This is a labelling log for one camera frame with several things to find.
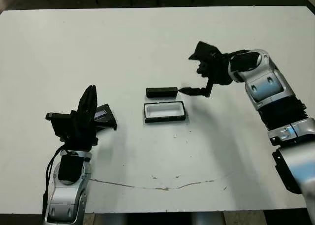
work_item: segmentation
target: white tabletop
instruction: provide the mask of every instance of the white tabletop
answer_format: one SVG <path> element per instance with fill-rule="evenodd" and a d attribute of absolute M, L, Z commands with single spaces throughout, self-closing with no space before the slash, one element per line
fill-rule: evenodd
<path fill-rule="evenodd" d="M 199 40 L 268 51 L 315 116 L 315 16 L 305 7 L 5 11 L 0 213 L 41 212 L 44 172 L 61 145 L 45 114 L 76 109 L 89 84 L 118 129 L 93 147 L 86 212 L 304 207 L 274 168 L 276 148 L 244 84 L 215 86 L 210 98 L 178 94 L 186 121 L 144 123 L 146 87 L 205 86 L 188 60 Z"/>

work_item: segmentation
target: crack on table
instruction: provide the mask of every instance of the crack on table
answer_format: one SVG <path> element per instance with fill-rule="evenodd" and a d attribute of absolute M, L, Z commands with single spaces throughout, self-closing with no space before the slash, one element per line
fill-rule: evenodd
<path fill-rule="evenodd" d="M 102 181 L 99 179 L 95 179 L 92 178 L 90 179 L 90 181 L 94 181 L 94 182 L 101 182 L 101 183 L 105 183 L 105 184 L 110 184 L 110 185 L 115 185 L 115 186 L 121 186 L 121 187 L 128 187 L 128 188 L 137 188 L 137 189 L 145 189 L 145 190 L 158 190 L 158 191 L 165 191 L 168 192 L 170 190 L 178 190 L 178 189 L 182 189 L 188 186 L 192 186 L 192 185 L 197 185 L 197 184 L 202 184 L 202 183 L 208 183 L 208 182 L 214 182 L 215 180 L 207 180 L 207 181 L 201 181 L 201 182 L 191 182 L 185 185 L 182 185 L 180 187 L 136 187 L 136 186 L 131 186 L 131 185 L 127 185 L 127 184 L 121 184 L 121 183 L 116 183 L 116 182 L 108 182 L 108 181 Z"/>

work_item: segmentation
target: robotic arm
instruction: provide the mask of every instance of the robotic arm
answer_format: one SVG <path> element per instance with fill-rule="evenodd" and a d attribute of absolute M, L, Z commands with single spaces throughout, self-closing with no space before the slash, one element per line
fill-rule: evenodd
<path fill-rule="evenodd" d="M 97 145 L 96 133 L 106 127 L 117 129 L 108 106 L 97 107 L 96 87 L 89 86 L 82 95 L 78 110 L 70 114 L 48 113 L 56 136 L 64 142 L 57 149 L 46 170 L 46 191 L 43 195 L 45 225 L 83 224 L 87 201 L 86 188 L 91 177 L 92 146 Z M 54 190 L 48 201 L 48 185 L 54 158 L 61 162 L 53 172 Z"/>
<path fill-rule="evenodd" d="M 244 82 L 254 108 L 268 129 L 272 154 L 284 186 L 302 194 L 315 224 L 315 120 L 305 113 L 305 105 L 269 54 L 264 50 L 240 50 L 222 54 L 215 46 L 199 42 L 191 60 L 200 61 L 198 74 L 208 77 L 206 88 L 185 87 L 190 96 L 209 97 L 213 84 Z"/>

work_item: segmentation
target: floor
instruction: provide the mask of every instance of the floor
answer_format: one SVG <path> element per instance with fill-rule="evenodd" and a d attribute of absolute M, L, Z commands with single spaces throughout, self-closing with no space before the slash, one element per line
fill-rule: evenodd
<path fill-rule="evenodd" d="M 3 9 L 60 9 L 60 8 L 112 8 L 112 7 L 164 7 L 164 6 L 225 6 L 225 5 L 305 5 L 306 0 L 0 0 Z M 100 215 L 86 214 L 84 225 L 99 225 Z M 224 212 L 227 225 L 277 224 L 287 218 L 287 224 L 303 221 L 309 224 L 306 210 L 290 211 L 237 211 Z M 0 224 L 41 224 L 40 215 L 0 215 Z"/>

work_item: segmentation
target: black cable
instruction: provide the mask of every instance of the black cable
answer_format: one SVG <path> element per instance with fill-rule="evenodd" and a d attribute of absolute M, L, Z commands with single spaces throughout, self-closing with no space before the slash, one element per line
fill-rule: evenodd
<path fill-rule="evenodd" d="M 54 164 L 54 160 L 55 157 L 59 154 L 59 152 L 61 150 L 65 149 L 65 145 L 62 145 L 61 147 L 59 147 L 54 156 L 51 158 L 51 160 L 49 161 L 47 168 L 46 168 L 46 177 L 45 177 L 45 182 L 46 182 L 46 188 L 45 188 L 45 193 L 43 194 L 43 209 L 42 209 L 42 218 L 45 219 L 45 213 L 46 213 L 46 209 L 47 209 L 47 202 L 48 202 L 48 186 L 49 186 L 49 181 L 50 181 L 50 174 L 51 174 L 51 170 L 53 168 L 53 164 Z"/>

